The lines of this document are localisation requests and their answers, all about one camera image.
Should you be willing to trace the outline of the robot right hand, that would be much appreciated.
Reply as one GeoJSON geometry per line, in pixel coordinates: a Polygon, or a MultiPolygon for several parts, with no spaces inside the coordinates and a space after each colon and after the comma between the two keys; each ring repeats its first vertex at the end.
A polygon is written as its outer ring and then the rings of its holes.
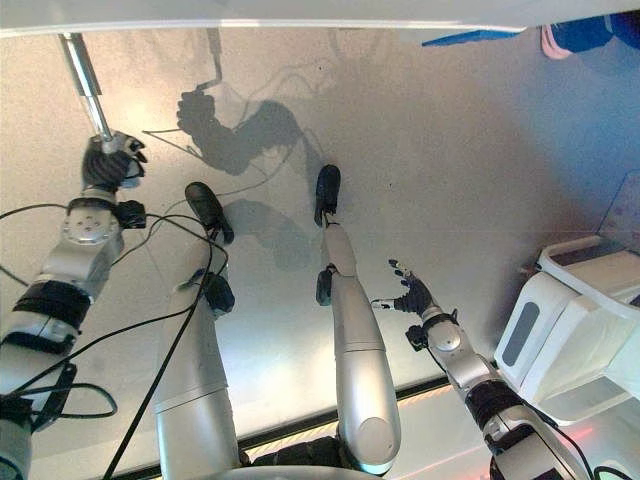
{"type": "Polygon", "coordinates": [[[400,278],[400,283],[407,288],[407,291],[396,298],[371,300],[372,308],[415,313],[423,320],[433,316],[435,311],[441,311],[429,288],[410,268],[396,259],[389,259],[388,264],[394,274],[400,278]]]}

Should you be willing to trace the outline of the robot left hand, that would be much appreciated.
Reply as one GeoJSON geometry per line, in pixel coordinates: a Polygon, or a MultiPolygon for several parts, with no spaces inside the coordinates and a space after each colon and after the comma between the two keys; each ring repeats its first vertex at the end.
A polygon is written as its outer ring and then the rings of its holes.
{"type": "Polygon", "coordinates": [[[112,134],[110,141],[100,135],[91,137],[81,166],[83,187],[115,193],[139,186],[147,163],[144,148],[139,139],[119,131],[112,134]]]}

